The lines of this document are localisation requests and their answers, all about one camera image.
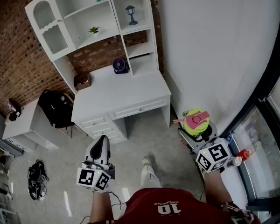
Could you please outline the black backpack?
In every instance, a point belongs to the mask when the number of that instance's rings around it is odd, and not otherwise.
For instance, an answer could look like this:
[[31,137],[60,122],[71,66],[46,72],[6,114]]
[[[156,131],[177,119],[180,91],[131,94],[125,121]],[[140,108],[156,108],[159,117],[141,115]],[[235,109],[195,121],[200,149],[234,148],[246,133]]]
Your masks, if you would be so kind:
[[39,97],[38,105],[54,128],[67,128],[74,125],[71,121],[73,102],[64,93],[44,90]]

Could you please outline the blue lantern lamp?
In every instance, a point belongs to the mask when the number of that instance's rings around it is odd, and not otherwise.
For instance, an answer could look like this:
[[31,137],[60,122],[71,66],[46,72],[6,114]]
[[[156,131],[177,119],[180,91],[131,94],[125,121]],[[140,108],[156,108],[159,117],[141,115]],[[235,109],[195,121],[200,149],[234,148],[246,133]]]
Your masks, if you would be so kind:
[[127,14],[128,14],[128,15],[130,16],[130,18],[131,18],[131,21],[129,22],[129,25],[130,25],[130,26],[137,25],[138,22],[135,21],[134,18],[133,18],[133,14],[135,13],[135,7],[129,5],[129,6],[127,6],[127,7],[125,8],[125,10],[126,10]]

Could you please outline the person's red shirt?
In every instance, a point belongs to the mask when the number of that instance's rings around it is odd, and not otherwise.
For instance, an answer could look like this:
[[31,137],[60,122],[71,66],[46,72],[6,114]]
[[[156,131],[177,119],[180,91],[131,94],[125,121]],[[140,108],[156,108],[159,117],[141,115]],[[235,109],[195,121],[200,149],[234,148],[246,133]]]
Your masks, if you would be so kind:
[[261,224],[252,212],[233,202],[220,207],[198,201],[190,192],[172,188],[145,188],[126,202],[117,220],[88,224]]

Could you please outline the wide white desk drawer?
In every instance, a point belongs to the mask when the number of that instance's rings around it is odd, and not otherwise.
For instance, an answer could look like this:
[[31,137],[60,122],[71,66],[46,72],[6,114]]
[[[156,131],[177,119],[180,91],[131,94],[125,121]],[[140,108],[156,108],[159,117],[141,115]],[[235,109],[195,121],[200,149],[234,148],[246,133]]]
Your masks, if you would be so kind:
[[156,98],[149,101],[141,102],[135,105],[119,108],[115,111],[108,112],[112,120],[121,119],[127,116],[150,111],[156,108],[163,107],[167,104],[166,98]]

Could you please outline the black framed glass door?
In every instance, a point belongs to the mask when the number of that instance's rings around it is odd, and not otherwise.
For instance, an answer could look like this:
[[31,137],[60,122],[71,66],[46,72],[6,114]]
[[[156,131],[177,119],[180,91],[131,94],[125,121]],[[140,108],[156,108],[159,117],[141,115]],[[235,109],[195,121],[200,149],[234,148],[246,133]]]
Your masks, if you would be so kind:
[[280,67],[270,66],[256,91],[226,132],[234,131],[232,154],[251,150],[236,168],[240,191],[235,201],[264,224],[280,224]]

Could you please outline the white arched glass cabinet door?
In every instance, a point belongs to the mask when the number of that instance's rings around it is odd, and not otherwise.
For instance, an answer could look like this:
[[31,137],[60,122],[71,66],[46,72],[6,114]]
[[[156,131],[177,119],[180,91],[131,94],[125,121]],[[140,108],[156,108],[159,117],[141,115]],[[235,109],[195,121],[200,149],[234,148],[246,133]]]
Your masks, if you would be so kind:
[[56,0],[32,0],[25,6],[25,11],[50,61],[76,50]]

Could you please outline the red bottle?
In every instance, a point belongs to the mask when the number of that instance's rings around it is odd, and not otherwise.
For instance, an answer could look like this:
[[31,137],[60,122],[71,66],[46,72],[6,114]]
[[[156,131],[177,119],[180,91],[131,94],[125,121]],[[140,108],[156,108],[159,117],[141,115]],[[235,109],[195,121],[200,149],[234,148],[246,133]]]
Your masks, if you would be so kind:
[[251,150],[243,149],[236,156],[241,158],[241,161],[244,162],[250,157],[251,153]]

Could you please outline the white low cabinet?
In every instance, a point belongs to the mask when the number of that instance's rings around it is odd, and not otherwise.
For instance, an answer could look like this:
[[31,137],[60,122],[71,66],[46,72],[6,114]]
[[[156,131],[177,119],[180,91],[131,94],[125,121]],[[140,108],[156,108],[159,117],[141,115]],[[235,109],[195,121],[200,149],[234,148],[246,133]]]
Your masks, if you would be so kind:
[[20,117],[6,124],[3,139],[27,153],[37,146],[53,150],[61,145],[58,130],[51,126],[38,99],[23,106]]

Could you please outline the person's right forearm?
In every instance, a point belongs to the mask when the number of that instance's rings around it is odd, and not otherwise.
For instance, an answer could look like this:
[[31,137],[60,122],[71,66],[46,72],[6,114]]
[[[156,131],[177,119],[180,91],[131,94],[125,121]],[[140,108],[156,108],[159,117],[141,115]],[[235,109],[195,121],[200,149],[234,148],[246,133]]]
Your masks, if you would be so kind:
[[225,187],[219,170],[204,174],[206,202],[220,207],[224,203],[232,202],[231,195]]

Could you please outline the purple desk fan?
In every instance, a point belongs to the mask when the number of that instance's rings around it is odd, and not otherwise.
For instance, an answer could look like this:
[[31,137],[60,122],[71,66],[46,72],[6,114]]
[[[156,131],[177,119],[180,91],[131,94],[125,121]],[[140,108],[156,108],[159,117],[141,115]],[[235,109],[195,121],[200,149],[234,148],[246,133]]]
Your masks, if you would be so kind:
[[126,74],[129,72],[129,66],[123,58],[116,58],[112,63],[112,67],[115,74]]

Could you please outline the small black box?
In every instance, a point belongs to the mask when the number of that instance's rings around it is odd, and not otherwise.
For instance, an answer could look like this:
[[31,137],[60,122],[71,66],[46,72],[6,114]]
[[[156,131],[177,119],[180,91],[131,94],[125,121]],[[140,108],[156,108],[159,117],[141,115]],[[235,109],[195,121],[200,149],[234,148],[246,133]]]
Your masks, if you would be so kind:
[[12,112],[12,113],[10,113],[9,114],[9,120],[11,121],[11,122],[13,122],[13,121],[15,121],[18,117],[20,117],[21,116],[21,111],[14,111],[14,112]]

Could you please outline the white desk with hutch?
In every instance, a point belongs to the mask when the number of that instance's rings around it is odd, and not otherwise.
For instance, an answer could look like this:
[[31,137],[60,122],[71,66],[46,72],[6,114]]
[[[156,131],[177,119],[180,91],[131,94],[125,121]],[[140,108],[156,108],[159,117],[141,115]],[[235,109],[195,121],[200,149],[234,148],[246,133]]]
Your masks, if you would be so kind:
[[[156,71],[159,68],[153,13],[150,0],[56,0],[60,13],[76,50],[101,40],[120,36],[129,70],[132,75]],[[125,8],[134,6],[133,18],[137,25],[130,26]],[[90,28],[99,27],[94,37]],[[73,93],[74,73],[63,56],[51,61]]]

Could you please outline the grey storage cabinet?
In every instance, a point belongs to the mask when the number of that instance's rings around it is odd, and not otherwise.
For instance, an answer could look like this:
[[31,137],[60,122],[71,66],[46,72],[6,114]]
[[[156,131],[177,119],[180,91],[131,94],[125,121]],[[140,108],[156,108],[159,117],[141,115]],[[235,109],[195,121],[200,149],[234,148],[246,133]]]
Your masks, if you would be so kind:
[[3,140],[0,137],[0,151],[4,152],[5,156],[16,157],[23,154],[23,151],[10,143],[9,141]]

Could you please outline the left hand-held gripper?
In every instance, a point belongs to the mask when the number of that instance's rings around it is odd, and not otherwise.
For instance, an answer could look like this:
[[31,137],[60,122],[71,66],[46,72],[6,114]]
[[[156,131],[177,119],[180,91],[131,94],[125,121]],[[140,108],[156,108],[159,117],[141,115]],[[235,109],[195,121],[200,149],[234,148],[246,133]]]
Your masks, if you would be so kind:
[[99,193],[109,191],[108,183],[115,179],[115,166],[109,163],[110,157],[109,138],[101,135],[94,139],[86,149],[85,160],[77,169],[76,184]]

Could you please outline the yellow can with pink lid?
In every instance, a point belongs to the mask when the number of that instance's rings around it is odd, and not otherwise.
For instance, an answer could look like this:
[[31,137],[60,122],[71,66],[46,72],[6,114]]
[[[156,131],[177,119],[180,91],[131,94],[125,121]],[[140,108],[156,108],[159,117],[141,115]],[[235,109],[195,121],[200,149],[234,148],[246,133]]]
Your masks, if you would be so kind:
[[174,123],[183,123],[184,130],[191,136],[199,136],[209,126],[210,115],[201,109],[191,109],[183,113],[182,119],[173,120]]

